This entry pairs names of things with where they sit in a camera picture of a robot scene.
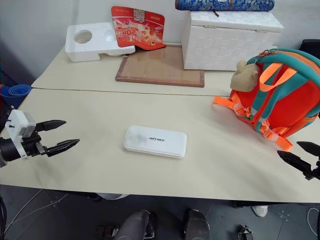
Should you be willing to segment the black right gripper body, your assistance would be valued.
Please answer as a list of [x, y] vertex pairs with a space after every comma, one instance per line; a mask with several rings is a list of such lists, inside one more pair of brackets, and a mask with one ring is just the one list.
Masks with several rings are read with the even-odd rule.
[[320, 179], [320, 156], [318, 156], [318, 160], [316, 162], [316, 167], [314, 169], [311, 169], [311, 164], [308, 163], [307, 164], [307, 170], [308, 172], [305, 174], [305, 178], [307, 180], [311, 180], [313, 178], [316, 178], [316, 179]]

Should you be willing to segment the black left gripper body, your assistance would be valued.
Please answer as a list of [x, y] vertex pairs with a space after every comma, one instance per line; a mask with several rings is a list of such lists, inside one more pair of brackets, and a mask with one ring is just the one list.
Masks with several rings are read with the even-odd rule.
[[22, 138], [22, 147], [28, 157], [45, 155], [47, 148], [41, 144], [41, 137], [37, 131], [33, 131], [29, 137]]

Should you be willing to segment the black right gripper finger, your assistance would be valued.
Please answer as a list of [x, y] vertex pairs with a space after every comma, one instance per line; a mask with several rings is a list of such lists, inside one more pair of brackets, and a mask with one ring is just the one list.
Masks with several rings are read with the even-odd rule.
[[299, 156], [288, 152], [288, 151], [282, 151], [278, 150], [277, 154], [280, 156], [280, 158], [287, 164], [291, 165], [292, 167], [298, 169], [301, 171], [305, 176], [311, 176], [312, 170], [311, 170], [311, 164], [307, 163], [306, 161], [302, 160]]
[[297, 141], [296, 142], [301, 148], [303, 148], [306, 152], [319, 157], [320, 156], [320, 146], [309, 141]]

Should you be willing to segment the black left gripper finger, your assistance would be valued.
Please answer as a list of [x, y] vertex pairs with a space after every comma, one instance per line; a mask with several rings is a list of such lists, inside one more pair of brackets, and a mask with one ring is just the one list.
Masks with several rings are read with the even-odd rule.
[[37, 132], [42, 132], [42, 131], [50, 131], [53, 129], [56, 129], [67, 122], [64, 120], [48, 120], [48, 121], [43, 121], [39, 122], [35, 125], [35, 130]]
[[48, 157], [52, 157], [54, 155], [63, 153], [69, 150], [70, 148], [74, 147], [79, 141], [80, 139], [70, 139], [59, 142], [53, 147], [46, 148], [46, 155]]

